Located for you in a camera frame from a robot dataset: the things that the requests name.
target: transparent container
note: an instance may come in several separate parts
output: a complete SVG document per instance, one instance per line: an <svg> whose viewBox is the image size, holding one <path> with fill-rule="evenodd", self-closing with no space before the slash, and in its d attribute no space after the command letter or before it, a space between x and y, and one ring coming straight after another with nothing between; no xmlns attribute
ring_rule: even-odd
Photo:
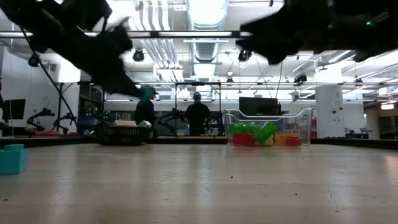
<svg viewBox="0 0 398 224"><path fill-rule="evenodd" d="M298 114L284 114L282 116L247 116L238 109L226 109L223 111L223 119L228 144L240 146L301 146L310 144L311 108L304 109ZM269 136L269 141L266 144L256 142L256 135L270 127L273 134Z"/></svg>

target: desk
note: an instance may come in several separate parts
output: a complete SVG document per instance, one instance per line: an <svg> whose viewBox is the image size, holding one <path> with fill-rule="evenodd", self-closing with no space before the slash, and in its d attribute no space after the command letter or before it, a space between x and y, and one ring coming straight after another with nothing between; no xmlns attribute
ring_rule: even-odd
<svg viewBox="0 0 398 224"><path fill-rule="evenodd" d="M397 158L329 145L37 147L26 172L0 177L0 220L397 223Z"/></svg>

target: person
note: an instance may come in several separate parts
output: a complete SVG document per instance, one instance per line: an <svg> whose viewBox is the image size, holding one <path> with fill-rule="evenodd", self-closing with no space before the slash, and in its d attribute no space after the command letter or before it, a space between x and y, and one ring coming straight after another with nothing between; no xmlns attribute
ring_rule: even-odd
<svg viewBox="0 0 398 224"><path fill-rule="evenodd" d="M194 104L190 105L186 112L184 120L189 122L189 132L191 136L205 134L205 121L210 116L209 107L201 103L201 94L193 94Z"/></svg>
<svg viewBox="0 0 398 224"><path fill-rule="evenodd" d="M137 125L143 121L150 122L154 133L153 138L157 138L157 131L155 129L155 109L154 104L153 102L151 102L151 100L154 100L158 93L155 91L155 88L153 86L147 86L145 88L141 87L141 89L150 89L151 94L149 95L149 97L141 97L140 101L137 104L136 112L134 113L134 120Z"/></svg>

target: computer screen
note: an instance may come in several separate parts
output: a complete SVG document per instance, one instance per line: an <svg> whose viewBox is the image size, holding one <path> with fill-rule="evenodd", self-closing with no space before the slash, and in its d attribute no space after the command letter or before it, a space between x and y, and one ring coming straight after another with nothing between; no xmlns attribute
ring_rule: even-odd
<svg viewBox="0 0 398 224"><path fill-rule="evenodd" d="M7 108L11 111L12 119L24 119L24 113L25 113L25 99L20 99L20 100L5 100L4 104L7 106ZM2 112L2 119L11 119L11 116L7 118L5 114Z"/></svg>
<svg viewBox="0 0 398 224"><path fill-rule="evenodd" d="M248 116L281 115L278 99L239 97L239 110Z"/></svg>

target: teal block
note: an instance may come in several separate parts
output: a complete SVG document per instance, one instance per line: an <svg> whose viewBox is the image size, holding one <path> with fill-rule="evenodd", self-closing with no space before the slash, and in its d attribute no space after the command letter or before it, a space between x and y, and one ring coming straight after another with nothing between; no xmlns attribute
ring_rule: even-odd
<svg viewBox="0 0 398 224"><path fill-rule="evenodd" d="M11 145L4 146L5 151L20 151L23 149L24 149L23 144L11 144Z"/></svg>
<svg viewBox="0 0 398 224"><path fill-rule="evenodd" d="M29 151L18 145L5 146L0 151L0 175L15 175L24 172L29 163Z"/></svg>

